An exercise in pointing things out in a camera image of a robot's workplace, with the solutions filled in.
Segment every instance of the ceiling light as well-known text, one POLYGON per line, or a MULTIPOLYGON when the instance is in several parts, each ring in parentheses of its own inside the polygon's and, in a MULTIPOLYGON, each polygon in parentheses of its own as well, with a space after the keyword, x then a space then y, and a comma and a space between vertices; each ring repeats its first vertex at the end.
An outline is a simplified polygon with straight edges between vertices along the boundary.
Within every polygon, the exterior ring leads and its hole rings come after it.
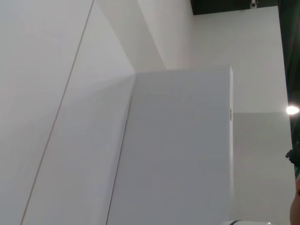
POLYGON ((294 115, 294 114, 299 112, 299 108, 297 108, 295 106, 289 106, 289 107, 286 108, 286 112, 289 115, 294 115))

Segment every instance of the white wall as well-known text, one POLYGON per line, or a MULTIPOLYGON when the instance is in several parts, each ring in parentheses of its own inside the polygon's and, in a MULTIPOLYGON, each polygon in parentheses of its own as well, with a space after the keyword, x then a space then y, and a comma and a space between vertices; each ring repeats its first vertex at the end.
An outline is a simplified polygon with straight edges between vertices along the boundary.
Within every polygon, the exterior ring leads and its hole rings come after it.
POLYGON ((21 222, 90 7, 91 0, 0 4, 2 224, 21 222))
POLYGON ((137 74, 108 225, 230 216, 230 67, 137 74))
POLYGON ((191 68, 190 0, 138 0, 138 3, 165 67, 191 68))
POLYGON ((289 224, 292 147, 277 7, 194 17, 193 68, 231 64, 233 219, 289 224))
POLYGON ((104 225, 134 70, 94 2, 23 225, 104 225))
POLYGON ((232 65, 235 113, 286 109, 277 7, 197 15, 194 28, 193 68, 232 65))

